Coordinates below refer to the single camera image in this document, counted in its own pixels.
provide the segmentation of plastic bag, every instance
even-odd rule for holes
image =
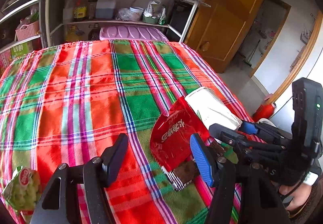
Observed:
[[[166,7],[163,5],[162,15],[158,20],[159,25],[164,25],[166,23]]]
[[[17,26],[16,29],[20,29],[23,25],[32,24],[36,22],[38,19],[39,19],[39,7],[38,7],[38,4],[35,4],[30,7],[30,15],[24,19],[21,19],[20,24]]]
[[[161,14],[162,6],[160,5],[160,0],[151,0],[144,10],[143,15],[144,17],[156,17]]]
[[[128,8],[121,8],[119,9],[116,20],[119,21],[138,21],[138,14],[135,12],[130,11]]]
[[[21,212],[26,223],[29,223],[41,192],[38,172],[19,166],[4,188],[2,196],[14,210]]]
[[[160,115],[151,132],[150,150],[158,164],[170,172],[184,162],[191,154],[190,137],[194,133],[203,141],[210,136],[184,97],[180,97],[168,117]]]

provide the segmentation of plastic jug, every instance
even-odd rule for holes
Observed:
[[[112,19],[116,0],[98,0],[96,3],[96,19]]]
[[[74,2],[73,0],[67,0],[63,9],[63,23],[73,22],[73,10],[74,10]]]

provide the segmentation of red fire extinguisher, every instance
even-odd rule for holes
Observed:
[[[257,122],[261,118],[269,119],[271,115],[274,113],[275,107],[276,107],[275,103],[271,103],[267,105],[261,104],[260,107],[257,109],[256,113],[252,115],[252,120]]]

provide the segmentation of red snack wrapper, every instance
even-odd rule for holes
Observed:
[[[191,154],[190,137],[198,133],[203,141],[209,131],[193,109],[180,97],[169,110],[169,116],[160,115],[151,132],[150,150],[160,166],[170,172]]]

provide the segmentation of white wall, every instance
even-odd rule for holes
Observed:
[[[290,73],[290,65],[304,46],[300,34],[311,30],[319,8],[314,0],[282,0],[291,6],[286,22],[272,49],[255,73],[255,77],[274,93]]]
[[[318,39],[314,45],[309,59],[302,67],[301,71],[295,78],[295,80],[301,77],[307,77],[313,81],[323,84],[322,66],[323,66],[323,23],[319,32]],[[283,95],[276,101],[278,109],[276,113],[270,118],[270,120],[279,128],[291,133],[291,126],[294,121],[294,110],[292,100],[292,86],[283,93]],[[321,165],[323,165],[323,157],[319,159]]]

